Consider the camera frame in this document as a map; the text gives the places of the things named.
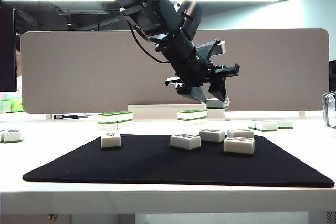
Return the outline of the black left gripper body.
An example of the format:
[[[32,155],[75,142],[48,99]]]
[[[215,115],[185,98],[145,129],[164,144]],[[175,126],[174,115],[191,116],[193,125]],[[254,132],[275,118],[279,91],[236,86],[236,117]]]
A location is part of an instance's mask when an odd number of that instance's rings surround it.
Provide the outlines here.
[[[210,83],[209,92],[213,96],[225,96],[225,80],[228,77],[237,76],[240,70],[240,65],[228,67],[226,65],[217,65],[213,68],[206,68],[205,76],[194,87],[186,84],[178,76],[168,77],[165,81],[166,86],[174,85],[177,93],[181,96],[206,96],[202,85],[204,83]]]

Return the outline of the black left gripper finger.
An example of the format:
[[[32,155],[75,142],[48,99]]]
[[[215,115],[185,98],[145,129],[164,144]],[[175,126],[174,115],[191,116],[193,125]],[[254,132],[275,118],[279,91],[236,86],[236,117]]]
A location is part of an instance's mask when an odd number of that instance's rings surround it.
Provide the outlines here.
[[[215,77],[209,82],[208,92],[222,102],[227,100],[225,81],[226,77]]]
[[[201,103],[206,103],[206,100],[208,99],[202,87],[181,87],[180,95]]]

